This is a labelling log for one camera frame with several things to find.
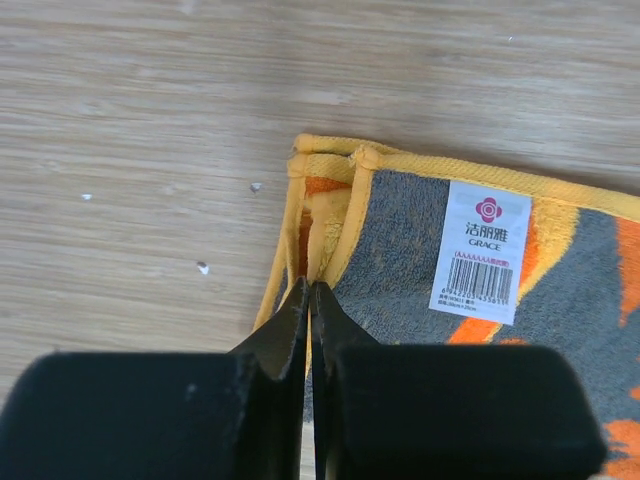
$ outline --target yellow towel edge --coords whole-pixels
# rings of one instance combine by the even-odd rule
[[[310,133],[301,133],[293,143],[294,149],[300,153],[332,153],[346,156],[351,155],[361,145],[373,148],[383,154],[406,153],[403,150],[371,140],[312,135]]]
[[[297,272],[292,270],[296,263],[297,242],[304,208],[306,155],[296,155],[288,165],[289,186],[287,188],[287,200],[280,227],[280,237],[276,247],[276,253],[271,266],[271,273],[267,281],[262,303],[256,315],[253,330],[257,330],[269,320],[273,313],[276,298],[282,283],[282,274],[287,270],[287,292],[295,282]]]
[[[354,172],[349,157],[327,153],[308,154],[305,173],[309,177],[329,178],[351,185]]]

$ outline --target wooden surface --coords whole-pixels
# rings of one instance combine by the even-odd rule
[[[248,334],[301,131],[640,193],[639,19],[637,0],[4,0],[0,398],[55,348]]]

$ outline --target label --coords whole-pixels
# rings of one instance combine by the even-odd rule
[[[429,308],[513,325],[531,198],[451,182]]]

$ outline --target towel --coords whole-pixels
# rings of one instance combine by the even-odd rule
[[[603,473],[640,478],[640,198],[359,139],[294,147],[256,328],[305,275],[381,343],[551,347],[602,425]],[[513,325],[430,309],[452,182],[531,198]]]

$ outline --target pink logo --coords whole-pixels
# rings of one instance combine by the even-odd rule
[[[496,199],[491,197],[487,197],[477,204],[476,212],[480,214],[485,223],[491,223],[502,215],[502,209],[498,206]]]

